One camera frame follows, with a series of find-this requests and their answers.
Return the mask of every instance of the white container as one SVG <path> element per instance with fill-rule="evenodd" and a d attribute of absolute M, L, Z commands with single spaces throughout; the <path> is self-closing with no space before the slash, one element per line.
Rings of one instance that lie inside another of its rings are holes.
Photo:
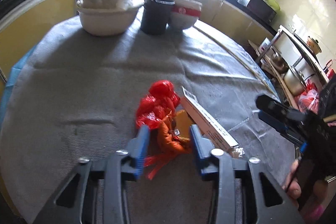
<path fill-rule="evenodd" d="M 174 0 L 175 5 L 170 13 L 168 25 L 184 30 L 192 27 L 199 19 L 202 3 L 194 0 Z"/>
<path fill-rule="evenodd" d="M 259 52 L 262 53 L 268 47 L 270 43 L 271 41 L 268 38 L 265 38 L 265 40 L 262 42 L 262 44 L 258 48 Z M 273 54 L 273 51 L 271 49 L 269 49 L 266 52 L 266 56 L 268 56 L 269 58 L 271 58 L 272 54 Z"/>
<path fill-rule="evenodd" d="M 81 7 L 77 7 L 77 10 L 84 30 L 101 37 L 125 32 L 133 23 L 142 5 L 143 3 L 128 10 L 86 9 Z"/>

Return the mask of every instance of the metal pot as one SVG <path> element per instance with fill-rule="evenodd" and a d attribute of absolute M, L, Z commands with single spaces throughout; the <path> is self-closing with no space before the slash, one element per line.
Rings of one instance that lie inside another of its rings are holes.
<path fill-rule="evenodd" d="M 289 70 L 285 74 L 283 81 L 294 97 L 307 90 L 305 81 L 293 66 L 289 67 Z"/>
<path fill-rule="evenodd" d="M 271 64 L 280 74 L 286 73 L 289 69 L 287 62 L 277 52 L 272 55 Z"/>

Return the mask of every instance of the cooking pot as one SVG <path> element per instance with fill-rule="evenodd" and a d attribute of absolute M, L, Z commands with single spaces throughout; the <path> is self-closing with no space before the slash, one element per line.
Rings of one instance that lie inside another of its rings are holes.
<path fill-rule="evenodd" d="M 289 70 L 285 74 L 283 81 L 294 97 L 307 90 L 305 81 L 293 66 L 289 67 Z"/>
<path fill-rule="evenodd" d="M 311 48 L 311 50 L 315 53 L 315 55 L 322 52 L 319 46 L 319 41 L 317 39 L 308 37 L 306 44 L 308 45 L 308 47 Z"/>
<path fill-rule="evenodd" d="M 287 62 L 277 52 L 271 56 L 271 64 L 280 74 L 286 73 L 289 69 Z"/>

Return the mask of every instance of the white box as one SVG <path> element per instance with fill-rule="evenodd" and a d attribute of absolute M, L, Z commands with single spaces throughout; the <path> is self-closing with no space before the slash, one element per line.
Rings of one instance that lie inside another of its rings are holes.
<path fill-rule="evenodd" d="M 238 146 L 239 143 L 198 103 L 196 96 L 184 87 L 182 89 L 184 96 L 181 98 L 181 105 L 205 137 L 210 139 L 216 148 L 226 152 L 231 152 Z"/>

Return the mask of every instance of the red bag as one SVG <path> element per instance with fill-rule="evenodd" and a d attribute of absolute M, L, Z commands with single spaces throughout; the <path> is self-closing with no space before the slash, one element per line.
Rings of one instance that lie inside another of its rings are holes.
<path fill-rule="evenodd" d="M 306 86 L 307 86 L 307 92 L 309 90 L 316 90 L 316 91 L 318 91 L 315 83 L 314 82 L 310 82 L 309 79 L 307 80 Z"/>
<path fill-rule="evenodd" d="M 150 95 L 142 98 L 136 111 L 136 126 L 143 124 L 150 129 L 159 127 L 161 120 L 167 115 L 166 110 L 175 113 L 175 108 L 180 103 L 180 97 L 174 91 L 174 85 L 168 80 L 160 80 L 152 84 Z"/>
<path fill-rule="evenodd" d="M 306 110 L 311 110 L 315 114 L 319 110 L 319 94 L 316 90 L 309 90 L 306 95 L 301 94 L 298 101 L 299 110 L 305 112 Z"/>

